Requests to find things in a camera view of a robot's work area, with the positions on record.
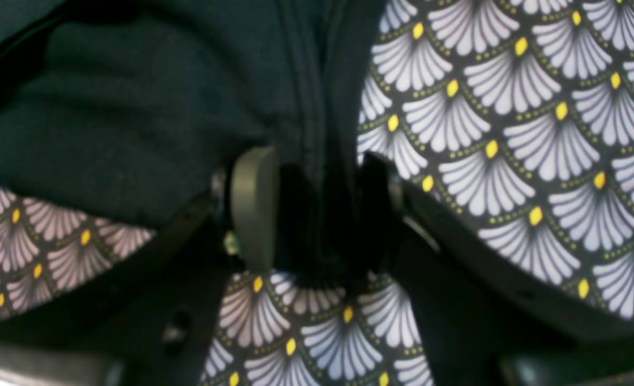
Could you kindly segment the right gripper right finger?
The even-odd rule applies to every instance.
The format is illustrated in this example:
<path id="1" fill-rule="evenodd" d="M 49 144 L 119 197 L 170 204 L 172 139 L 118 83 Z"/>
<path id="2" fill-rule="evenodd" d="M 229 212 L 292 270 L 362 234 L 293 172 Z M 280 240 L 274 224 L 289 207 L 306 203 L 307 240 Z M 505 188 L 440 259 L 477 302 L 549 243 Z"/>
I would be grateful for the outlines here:
<path id="1" fill-rule="evenodd" d="M 437 385 L 634 385 L 634 322 L 521 272 L 368 152 L 367 256 L 410 298 Z"/>

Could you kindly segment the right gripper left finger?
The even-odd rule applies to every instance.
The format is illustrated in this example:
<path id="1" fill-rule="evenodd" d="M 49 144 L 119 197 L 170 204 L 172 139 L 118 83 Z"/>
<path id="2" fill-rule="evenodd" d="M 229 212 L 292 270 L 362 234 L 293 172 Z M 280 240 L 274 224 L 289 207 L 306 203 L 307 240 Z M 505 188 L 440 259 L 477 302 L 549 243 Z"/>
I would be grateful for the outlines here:
<path id="1" fill-rule="evenodd" d="M 194 363 L 186 285 L 216 292 L 236 270 L 273 268 L 279 178 L 275 149 L 244 152 L 135 256 L 0 323 L 0 385 L 143 385 Z"/>

